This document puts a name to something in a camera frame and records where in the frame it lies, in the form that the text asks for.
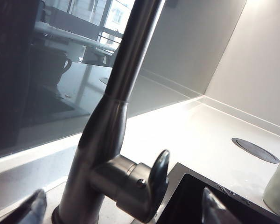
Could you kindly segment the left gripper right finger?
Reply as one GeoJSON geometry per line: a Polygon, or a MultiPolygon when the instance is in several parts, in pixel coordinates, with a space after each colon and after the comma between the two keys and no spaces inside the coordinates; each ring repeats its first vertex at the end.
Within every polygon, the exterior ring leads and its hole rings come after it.
{"type": "Polygon", "coordinates": [[[202,223],[223,224],[226,211],[227,208],[208,187],[205,187],[202,195],[202,223]]]}

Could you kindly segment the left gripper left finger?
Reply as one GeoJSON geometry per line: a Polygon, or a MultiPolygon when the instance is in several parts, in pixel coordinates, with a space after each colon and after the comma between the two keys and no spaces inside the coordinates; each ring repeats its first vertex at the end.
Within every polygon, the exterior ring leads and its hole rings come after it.
{"type": "Polygon", "coordinates": [[[37,189],[16,209],[0,220],[0,224],[42,224],[47,208],[44,189],[37,189]]]}

